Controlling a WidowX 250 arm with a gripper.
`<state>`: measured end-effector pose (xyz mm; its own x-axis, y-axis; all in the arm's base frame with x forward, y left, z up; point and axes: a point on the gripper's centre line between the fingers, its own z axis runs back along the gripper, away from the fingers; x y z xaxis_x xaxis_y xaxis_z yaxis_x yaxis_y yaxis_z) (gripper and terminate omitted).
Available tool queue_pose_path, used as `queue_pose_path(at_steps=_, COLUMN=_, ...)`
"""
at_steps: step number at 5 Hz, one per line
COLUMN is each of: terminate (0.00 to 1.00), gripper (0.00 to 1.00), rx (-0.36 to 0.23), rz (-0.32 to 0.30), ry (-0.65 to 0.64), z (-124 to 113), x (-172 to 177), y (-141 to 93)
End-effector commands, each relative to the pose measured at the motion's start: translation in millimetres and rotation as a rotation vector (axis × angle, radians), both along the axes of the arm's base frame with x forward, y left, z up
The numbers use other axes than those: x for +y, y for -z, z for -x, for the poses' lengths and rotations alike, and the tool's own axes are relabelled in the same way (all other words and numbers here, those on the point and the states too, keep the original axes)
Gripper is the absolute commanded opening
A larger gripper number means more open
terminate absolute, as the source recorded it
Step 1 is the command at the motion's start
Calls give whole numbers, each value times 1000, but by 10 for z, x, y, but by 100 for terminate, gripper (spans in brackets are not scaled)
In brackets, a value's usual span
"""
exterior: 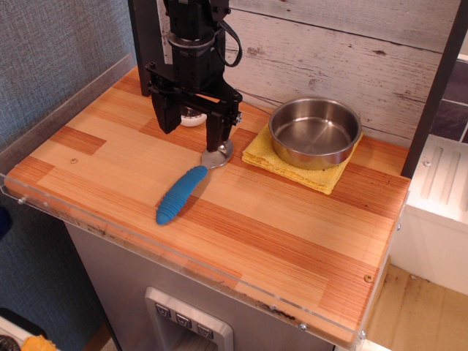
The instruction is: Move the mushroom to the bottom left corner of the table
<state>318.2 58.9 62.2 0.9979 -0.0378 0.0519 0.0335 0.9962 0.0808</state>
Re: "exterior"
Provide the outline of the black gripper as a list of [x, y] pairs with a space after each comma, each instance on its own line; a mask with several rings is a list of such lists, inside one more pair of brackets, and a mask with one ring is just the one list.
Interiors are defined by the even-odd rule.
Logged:
[[170, 134], [181, 124], [181, 110], [190, 107], [207, 115], [207, 151], [215, 152], [241, 120], [238, 109], [242, 96], [224, 80], [224, 68], [240, 64], [243, 48], [238, 37], [234, 61], [225, 55], [225, 36], [211, 35], [188, 41], [172, 36], [171, 64], [151, 61], [146, 69], [151, 79], [148, 90], [159, 128]]

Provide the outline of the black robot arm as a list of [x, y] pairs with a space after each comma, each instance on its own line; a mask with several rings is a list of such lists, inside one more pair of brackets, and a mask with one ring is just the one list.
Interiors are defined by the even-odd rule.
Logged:
[[171, 133], [181, 124], [184, 108], [205, 114], [206, 148], [215, 152], [228, 140], [241, 120], [242, 96], [224, 80], [226, 67], [237, 66], [240, 50], [230, 63], [226, 59], [226, 36], [240, 39], [224, 21], [231, 13], [228, 1], [165, 1], [172, 50], [170, 72], [155, 63], [147, 65], [149, 90], [160, 129]]

